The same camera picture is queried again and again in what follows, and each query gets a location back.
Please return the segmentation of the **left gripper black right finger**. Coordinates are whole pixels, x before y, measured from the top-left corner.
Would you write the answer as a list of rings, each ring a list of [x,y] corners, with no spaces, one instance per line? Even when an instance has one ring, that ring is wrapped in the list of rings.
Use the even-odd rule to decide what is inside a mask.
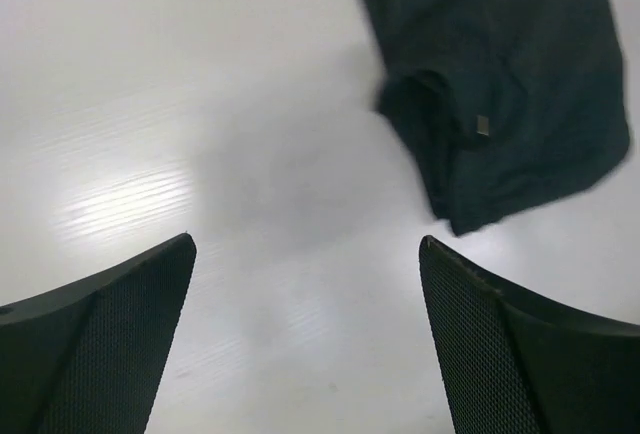
[[[455,432],[638,433],[638,325],[546,298],[433,236],[419,264]]]

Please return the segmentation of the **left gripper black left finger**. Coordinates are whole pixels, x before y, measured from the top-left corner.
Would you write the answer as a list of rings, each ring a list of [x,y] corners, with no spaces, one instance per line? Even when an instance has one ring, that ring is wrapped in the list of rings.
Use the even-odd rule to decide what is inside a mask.
[[[195,259],[182,233],[2,306],[2,432],[144,432]]]

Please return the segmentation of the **dark navy shorts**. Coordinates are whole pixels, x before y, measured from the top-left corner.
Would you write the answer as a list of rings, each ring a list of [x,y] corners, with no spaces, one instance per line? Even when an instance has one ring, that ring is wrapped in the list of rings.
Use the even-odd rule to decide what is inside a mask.
[[[610,0],[363,0],[376,97],[462,236],[583,192],[631,133]]]

